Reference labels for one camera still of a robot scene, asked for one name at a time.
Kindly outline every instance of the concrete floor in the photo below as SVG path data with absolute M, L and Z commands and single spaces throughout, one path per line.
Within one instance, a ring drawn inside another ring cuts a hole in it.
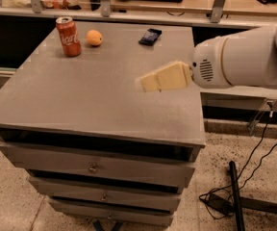
M 263 125 L 257 129 L 257 137 L 249 137 L 246 124 L 227 121 L 205 121 L 207 146 L 196 161 L 196 171 L 184 190 L 182 201 L 168 228 L 137 223 L 124 223 L 120 230 L 127 231 L 205 231 L 237 230 L 234 218 L 214 220 L 198 200 L 201 193 L 228 184 L 226 173 L 231 160 L 242 167 L 252 148 L 260 140 Z M 253 163 L 244 172 L 244 177 L 259 162 L 259 159 L 277 142 L 277 126 L 270 126 Z M 0 231 L 91 231 L 96 219 L 76 218 L 55 212 L 48 199 L 37 193 L 27 182 L 28 174 L 13 165 L 0 152 Z M 255 177 L 241 191 L 243 196 L 277 202 L 277 147 L 264 160 Z M 246 230 L 277 230 L 277 216 L 244 210 Z M 111 230 L 112 220 L 100 219 L 105 230 Z

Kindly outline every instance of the red can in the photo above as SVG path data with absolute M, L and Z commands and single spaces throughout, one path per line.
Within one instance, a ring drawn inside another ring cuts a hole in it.
M 71 17 L 59 17 L 56 20 L 56 28 L 60 32 L 63 52 L 68 57 L 81 54 L 81 43 L 78 39 L 78 31 Z

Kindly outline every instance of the vent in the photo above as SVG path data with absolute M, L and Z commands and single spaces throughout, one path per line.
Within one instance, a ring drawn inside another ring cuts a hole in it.
M 212 81 L 214 78 L 213 66 L 208 60 L 203 60 L 199 66 L 200 74 L 205 81 Z

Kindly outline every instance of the can lid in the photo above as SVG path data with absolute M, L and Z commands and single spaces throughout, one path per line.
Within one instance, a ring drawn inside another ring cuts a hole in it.
M 72 17 L 70 16 L 62 16 L 56 19 L 56 23 L 58 24 L 65 24 L 65 23 L 69 23 L 70 21 L 72 21 Z

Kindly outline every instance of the orange fruit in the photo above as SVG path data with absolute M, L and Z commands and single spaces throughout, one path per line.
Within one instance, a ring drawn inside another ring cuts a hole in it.
M 92 46 L 99 46 L 102 43 L 102 35 L 96 30 L 87 33 L 87 41 Z

